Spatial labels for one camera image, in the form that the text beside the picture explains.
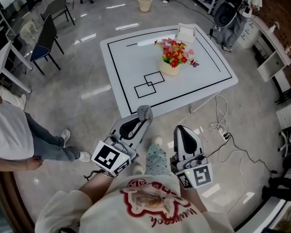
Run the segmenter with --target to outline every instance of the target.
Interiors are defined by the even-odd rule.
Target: concrete floor
[[[32,11],[36,24],[42,24],[39,14],[51,1],[45,0]],[[208,33],[213,24],[175,1],[165,5],[161,0],[153,0],[151,11],[148,13],[139,11],[137,0],[95,0],[94,4],[89,0],[84,4],[79,1],[67,0],[70,2],[69,9],[75,18],[76,26],[67,22],[65,16],[55,20],[58,42],[65,54],[62,55],[55,45],[51,54],[62,71],[59,72],[51,61],[41,59],[38,64],[45,76],[36,68],[24,75],[23,66],[18,72],[21,73],[20,79],[32,88],[32,93],[28,95],[26,112],[55,135],[69,128],[72,133],[69,144],[93,152],[99,140],[104,140],[113,124],[120,119],[112,90],[86,99],[81,98],[82,94],[110,84],[99,46],[100,41],[124,33],[177,25],[180,22],[196,23]],[[178,1],[212,19],[202,5],[195,6],[191,0]],[[123,3],[126,5],[106,9]],[[116,27],[136,22],[140,23],[139,27],[115,30]],[[96,37],[74,45],[78,39],[92,34],[96,34]],[[22,53],[26,55],[30,50],[30,45],[27,45],[22,49]],[[280,170],[281,155],[277,153],[280,125],[275,113],[275,86],[271,81],[265,83],[262,80],[253,53],[236,45],[233,53],[223,52],[223,55],[239,79],[237,85],[221,92],[228,101],[226,119],[235,143],[248,150],[252,159],[262,159],[270,169]],[[193,106],[197,107],[200,103],[198,101]],[[145,161],[149,140],[157,134],[163,137],[163,147],[168,149],[171,155],[173,149],[169,149],[167,143],[173,141],[173,130],[180,121],[182,125],[193,130],[203,128],[199,136],[203,141],[205,153],[218,149],[224,143],[223,139],[217,132],[209,129],[209,124],[216,121],[215,106],[215,99],[212,99],[193,114],[189,113],[188,106],[184,106],[156,117],[147,133],[146,141],[138,148],[141,156],[138,161]],[[221,110],[225,109],[222,100],[219,100],[219,106]],[[226,160],[233,150],[235,147],[230,141],[221,149],[220,161]],[[208,210],[224,213],[230,211],[228,216],[234,227],[261,203],[261,188],[269,178],[269,172],[264,165],[253,164],[244,153],[241,170],[246,181],[245,189],[240,160],[241,152],[234,153],[225,164],[218,162],[217,154],[212,155],[209,161],[213,168],[213,183],[198,190]],[[32,219],[36,221],[43,207],[57,191],[78,189],[85,183],[83,175],[89,174],[95,168],[97,167],[92,163],[80,161],[45,161],[36,171],[16,173],[21,196]],[[249,202],[247,193],[254,193]]]

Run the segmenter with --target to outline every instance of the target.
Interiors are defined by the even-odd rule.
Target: white table
[[[100,43],[115,99],[122,117],[150,105],[154,116],[175,110],[235,85],[238,79],[217,47],[195,24],[191,45],[199,66],[181,66],[177,76],[160,73],[162,51],[156,37],[177,34],[178,26],[138,31]],[[152,39],[149,45],[137,43]]]
[[[24,85],[19,79],[17,79],[12,73],[10,73],[7,69],[4,68],[6,60],[8,58],[10,50],[21,60],[22,63],[31,71],[33,67],[30,63],[20,54],[19,51],[13,46],[12,42],[9,41],[1,50],[0,50],[0,74],[3,73],[6,77],[8,77],[11,81],[21,87],[28,93],[31,93],[31,89]]]

